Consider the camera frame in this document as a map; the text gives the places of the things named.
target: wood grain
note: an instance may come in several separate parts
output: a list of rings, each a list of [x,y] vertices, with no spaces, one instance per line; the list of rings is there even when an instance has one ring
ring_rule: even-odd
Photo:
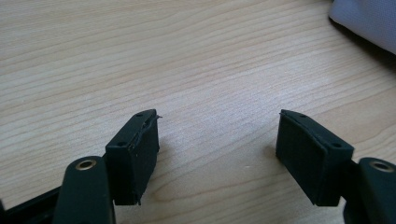
[[[342,223],[276,159],[281,108],[396,162],[396,57],[331,23],[331,1],[0,1],[0,198],[58,187],[156,108],[161,151],[119,223]]]

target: white object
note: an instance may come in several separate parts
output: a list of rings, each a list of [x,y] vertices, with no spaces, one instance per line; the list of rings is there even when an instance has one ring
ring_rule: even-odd
[[[334,0],[330,18],[396,54],[396,0]]]

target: gray cloth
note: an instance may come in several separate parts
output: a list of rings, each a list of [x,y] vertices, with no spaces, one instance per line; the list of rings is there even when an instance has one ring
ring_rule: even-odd
[[[330,18],[396,54],[396,0],[334,0]]]

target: light wood tabletop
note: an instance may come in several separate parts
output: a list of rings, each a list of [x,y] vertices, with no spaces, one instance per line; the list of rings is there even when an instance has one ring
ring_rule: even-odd
[[[396,56],[332,23],[329,0],[3,0],[0,198],[8,209],[102,156],[156,108],[160,152],[118,223],[343,223],[275,154],[281,109],[396,163]]]

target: table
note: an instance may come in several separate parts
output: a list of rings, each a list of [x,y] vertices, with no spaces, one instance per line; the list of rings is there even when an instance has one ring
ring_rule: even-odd
[[[342,223],[275,155],[280,109],[396,162],[396,56],[332,23],[324,0],[1,1],[6,208],[102,156],[156,108],[160,153],[118,223]]]

